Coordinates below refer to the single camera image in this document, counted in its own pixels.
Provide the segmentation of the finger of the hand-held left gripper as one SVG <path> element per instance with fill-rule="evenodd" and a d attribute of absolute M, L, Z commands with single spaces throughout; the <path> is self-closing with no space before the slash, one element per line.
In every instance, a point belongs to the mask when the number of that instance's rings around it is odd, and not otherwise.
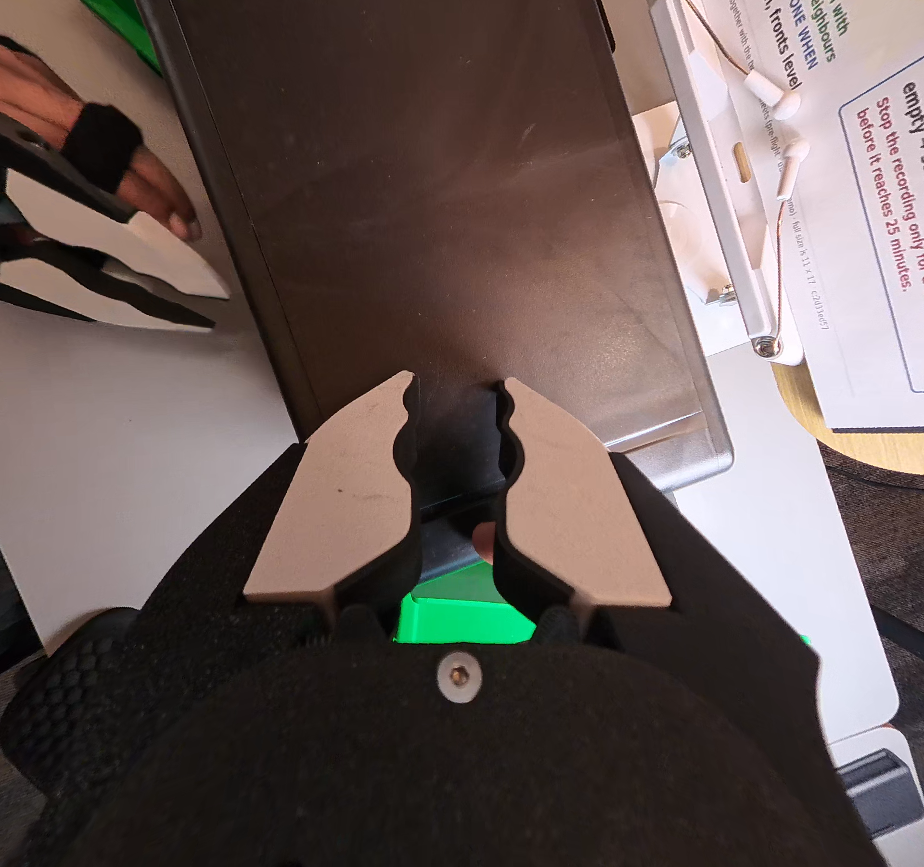
<path fill-rule="evenodd" d="M 71 272 L 23 258 L 4 262 L 2 301 L 65 318 L 122 328 L 210 332 L 214 320 L 92 268 Z"/>
<path fill-rule="evenodd" d="M 18 172 L 7 173 L 6 195 L 29 226 L 49 239 L 102 252 L 179 293 L 230 297 L 217 272 L 145 212 L 136 212 L 122 223 Z"/>

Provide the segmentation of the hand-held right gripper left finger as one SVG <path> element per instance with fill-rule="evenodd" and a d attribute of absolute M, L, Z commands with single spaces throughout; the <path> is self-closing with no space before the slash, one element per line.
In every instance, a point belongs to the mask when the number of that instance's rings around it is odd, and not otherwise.
<path fill-rule="evenodd" d="M 365 606 L 385 630 L 422 574 L 420 383 L 401 371 L 312 433 L 244 585 L 250 604 Z"/>

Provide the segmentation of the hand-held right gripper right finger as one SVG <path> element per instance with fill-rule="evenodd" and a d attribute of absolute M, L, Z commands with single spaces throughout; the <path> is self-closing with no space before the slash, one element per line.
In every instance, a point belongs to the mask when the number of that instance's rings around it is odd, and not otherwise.
<path fill-rule="evenodd" d="M 601 610 L 672 607 L 607 446 L 514 377 L 500 383 L 497 424 L 492 574 L 501 596 L 536 630 L 559 611 L 587 630 Z"/>

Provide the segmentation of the black drawer cabinet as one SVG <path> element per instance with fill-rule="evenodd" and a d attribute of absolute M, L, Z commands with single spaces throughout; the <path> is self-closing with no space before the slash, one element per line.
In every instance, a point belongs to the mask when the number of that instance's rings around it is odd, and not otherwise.
<path fill-rule="evenodd" d="M 733 446 L 600 0 L 135 0 L 305 437 L 402 370 L 427 581 L 514 377 L 662 491 Z"/>

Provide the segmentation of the person's left hand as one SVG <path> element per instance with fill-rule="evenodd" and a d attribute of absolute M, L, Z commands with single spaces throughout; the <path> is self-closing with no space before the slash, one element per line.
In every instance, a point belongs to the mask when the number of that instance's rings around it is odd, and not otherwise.
<path fill-rule="evenodd" d="M 87 102 L 37 56 L 2 38 L 1 110 L 62 150 Z M 115 195 L 144 211 L 185 242 L 202 237 L 189 196 L 173 173 L 141 142 Z"/>

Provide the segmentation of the round wooden board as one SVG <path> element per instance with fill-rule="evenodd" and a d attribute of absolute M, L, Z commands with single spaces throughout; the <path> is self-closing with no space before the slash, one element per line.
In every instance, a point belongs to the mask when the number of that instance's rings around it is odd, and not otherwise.
<path fill-rule="evenodd" d="M 809 434 L 843 456 L 890 472 L 923 474 L 923 434 L 916 432 L 834 432 L 823 420 L 806 364 L 771 364 L 777 388 L 792 416 Z"/>

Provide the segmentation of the white board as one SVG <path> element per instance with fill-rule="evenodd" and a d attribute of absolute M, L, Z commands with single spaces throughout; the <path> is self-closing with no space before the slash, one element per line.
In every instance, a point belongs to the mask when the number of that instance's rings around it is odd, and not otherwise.
<path fill-rule="evenodd" d="M 909 766 L 923 802 L 922 785 L 918 778 L 918 771 L 913 762 L 908 743 L 899 730 L 887 726 L 877 727 L 850 738 L 842 739 L 829 747 L 835 769 L 879 749 L 892 751 Z M 861 824 L 868 836 L 862 821 Z M 896 830 L 889 835 L 872 839 L 872 841 L 887 864 L 892 866 L 921 866 L 923 864 L 923 817 L 913 825 Z"/>

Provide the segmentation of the printed instruction sheet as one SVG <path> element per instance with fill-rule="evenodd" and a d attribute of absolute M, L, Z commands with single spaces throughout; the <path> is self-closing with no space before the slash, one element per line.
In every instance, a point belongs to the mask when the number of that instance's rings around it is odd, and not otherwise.
<path fill-rule="evenodd" d="M 783 282 L 826 425 L 923 424 L 923 0 L 701 0 L 722 44 L 800 96 L 775 122 L 731 70 L 774 233 L 783 151 L 809 144 L 781 229 Z"/>

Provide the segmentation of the dark grey stand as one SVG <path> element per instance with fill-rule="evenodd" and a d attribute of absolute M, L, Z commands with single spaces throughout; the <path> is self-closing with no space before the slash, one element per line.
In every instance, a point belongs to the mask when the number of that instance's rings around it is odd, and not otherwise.
<path fill-rule="evenodd" d="M 877 839 L 923 817 L 923 802 L 909 766 L 879 749 L 836 769 L 868 836 Z"/>

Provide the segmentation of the white plastic frame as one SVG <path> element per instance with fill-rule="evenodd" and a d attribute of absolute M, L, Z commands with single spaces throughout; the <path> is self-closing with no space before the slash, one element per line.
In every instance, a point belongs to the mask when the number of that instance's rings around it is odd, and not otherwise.
<path fill-rule="evenodd" d="M 783 288 L 781 229 L 808 143 L 797 139 L 783 153 L 775 194 L 777 224 L 770 226 L 733 88 L 747 110 L 760 107 L 767 122 L 790 120 L 800 107 L 794 88 L 755 68 L 743 46 L 731 46 L 705 0 L 649 0 L 658 40 L 679 111 L 678 141 L 694 159 L 723 263 L 706 265 L 700 252 L 684 252 L 688 283 L 705 306 L 736 304 L 757 356 L 797 366 L 804 349 L 796 328 L 783 319 L 791 308 Z"/>

